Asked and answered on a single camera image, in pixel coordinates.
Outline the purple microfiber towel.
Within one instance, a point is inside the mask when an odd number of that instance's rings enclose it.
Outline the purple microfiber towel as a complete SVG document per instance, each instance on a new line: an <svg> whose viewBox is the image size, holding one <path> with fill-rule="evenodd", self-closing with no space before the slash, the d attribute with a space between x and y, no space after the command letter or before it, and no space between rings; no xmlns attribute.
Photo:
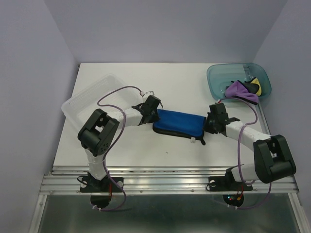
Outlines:
<svg viewBox="0 0 311 233"><path fill-rule="evenodd" d="M240 81L233 82L225 91L226 98L237 98L253 105L257 105L259 98L256 94L250 92Z"/></svg>

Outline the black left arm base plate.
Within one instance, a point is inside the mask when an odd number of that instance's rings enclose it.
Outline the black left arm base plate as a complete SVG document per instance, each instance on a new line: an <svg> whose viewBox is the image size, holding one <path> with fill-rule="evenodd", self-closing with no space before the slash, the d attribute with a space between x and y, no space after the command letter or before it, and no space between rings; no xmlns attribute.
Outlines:
<svg viewBox="0 0 311 233"><path fill-rule="evenodd" d="M102 181L89 176L78 176L81 193L121 193L121 190L106 176Z"/></svg>

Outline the blue microfiber towel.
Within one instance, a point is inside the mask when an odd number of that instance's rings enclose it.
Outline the blue microfiber towel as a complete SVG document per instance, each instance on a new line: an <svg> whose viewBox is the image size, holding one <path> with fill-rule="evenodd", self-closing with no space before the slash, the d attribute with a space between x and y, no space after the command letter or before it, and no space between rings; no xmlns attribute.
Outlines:
<svg viewBox="0 0 311 233"><path fill-rule="evenodd" d="M195 139L205 145L204 124L206 117L169 111L158 110L159 121L153 123L153 131L158 134Z"/></svg>

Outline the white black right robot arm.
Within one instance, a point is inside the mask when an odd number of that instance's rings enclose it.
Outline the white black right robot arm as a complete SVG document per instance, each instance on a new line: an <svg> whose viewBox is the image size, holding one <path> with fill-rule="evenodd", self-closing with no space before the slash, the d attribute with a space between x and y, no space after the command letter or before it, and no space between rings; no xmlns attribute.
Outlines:
<svg viewBox="0 0 311 233"><path fill-rule="evenodd" d="M237 166L228 168L225 175L209 177L207 190L236 191L244 187L251 191L255 181L271 184L296 173L296 165L284 136L261 133L238 118L229 117L221 102L210 105L209 108L205 132L220 133L236 140L238 146L244 145L253 152L254 161L245 165L238 159Z"/></svg>

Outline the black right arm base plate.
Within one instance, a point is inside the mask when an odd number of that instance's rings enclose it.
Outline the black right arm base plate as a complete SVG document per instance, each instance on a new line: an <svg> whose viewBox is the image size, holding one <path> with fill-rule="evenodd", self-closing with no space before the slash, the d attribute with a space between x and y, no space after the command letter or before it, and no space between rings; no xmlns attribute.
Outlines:
<svg viewBox="0 0 311 233"><path fill-rule="evenodd" d="M253 187L231 178L227 179L225 176L211 176L208 178L206 190L210 192L252 191Z"/></svg>

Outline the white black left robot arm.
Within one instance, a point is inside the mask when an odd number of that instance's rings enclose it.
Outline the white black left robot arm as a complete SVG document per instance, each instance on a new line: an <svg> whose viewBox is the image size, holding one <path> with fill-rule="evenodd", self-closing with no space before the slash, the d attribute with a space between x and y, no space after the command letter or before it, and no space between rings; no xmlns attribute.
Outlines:
<svg viewBox="0 0 311 233"><path fill-rule="evenodd" d="M149 95L143 102L126 110L112 104L105 107L116 109L105 112L96 109L78 133L78 140L85 149L88 159L88 173L85 185L104 191L111 181L104 162L107 153L121 137L126 127L140 126L159 121L157 112L161 100Z"/></svg>

